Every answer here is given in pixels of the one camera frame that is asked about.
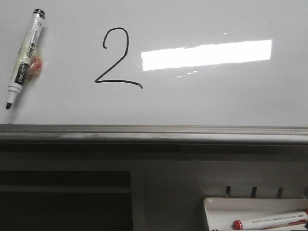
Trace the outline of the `white marker tray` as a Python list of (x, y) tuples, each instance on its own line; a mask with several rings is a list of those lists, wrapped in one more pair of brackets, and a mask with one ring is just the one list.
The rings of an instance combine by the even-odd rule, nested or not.
[(231, 231), (238, 219), (306, 210), (307, 199), (252, 199), (208, 197), (203, 201), (206, 231)]

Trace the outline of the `grey whiteboard frame ledge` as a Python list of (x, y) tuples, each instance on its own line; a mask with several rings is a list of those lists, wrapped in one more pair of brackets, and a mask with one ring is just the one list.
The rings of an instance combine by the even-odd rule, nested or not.
[(13, 125), (0, 126), (2, 143), (145, 143), (306, 145), (307, 127)]

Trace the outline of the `black tray hook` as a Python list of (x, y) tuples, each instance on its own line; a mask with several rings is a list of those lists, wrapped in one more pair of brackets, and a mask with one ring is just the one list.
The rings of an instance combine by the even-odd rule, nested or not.
[(254, 187), (252, 187), (250, 198), (255, 198), (256, 197), (256, 193), (257, 193), (257, 187), (254, 186)]
[(279, 187), (278, 188), (278, 191), (277, 191), (277, 194), (276, 194), (276, 198), (277, 199), (281, 199), (282, 198), (283, 190), (284, 190), (283, 187)]
[(225, 189), (225, 197), (229, 198), (231, 193), (231, 186), (227, 186)]

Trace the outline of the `white whiteboard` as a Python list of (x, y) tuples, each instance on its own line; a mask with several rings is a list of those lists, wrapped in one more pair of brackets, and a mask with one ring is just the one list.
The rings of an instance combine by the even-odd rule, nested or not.
[[(43, 69), (7, 110), (36, 9)], [(3, 0), (3, 124), (308, 124), (305, 0)]]

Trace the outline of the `red capped whiteboard marker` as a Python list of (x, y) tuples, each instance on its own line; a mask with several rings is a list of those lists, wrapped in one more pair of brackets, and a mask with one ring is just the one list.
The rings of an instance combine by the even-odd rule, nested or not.
[(308, 212), (292, 212), (266, 217), (235, 220), (232, 223), (234, 230), (261, 230), (276, 227), (286, 227), (303, 224), (308, 221)]

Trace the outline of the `black whiteboard marker with magnet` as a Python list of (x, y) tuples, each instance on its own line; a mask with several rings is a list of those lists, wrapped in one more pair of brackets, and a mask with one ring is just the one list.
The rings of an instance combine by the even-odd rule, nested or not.
[(9, 110), (14, 104), (16, 97), (20, 94), (30, 65), (34, 56), (37, 43), (43, 28), (45, 12), (42, 9), (35, 9), (32, 13), (25, 38), (19, 50), (14, 70), (8, 85), (8, 97), (6, 109)]

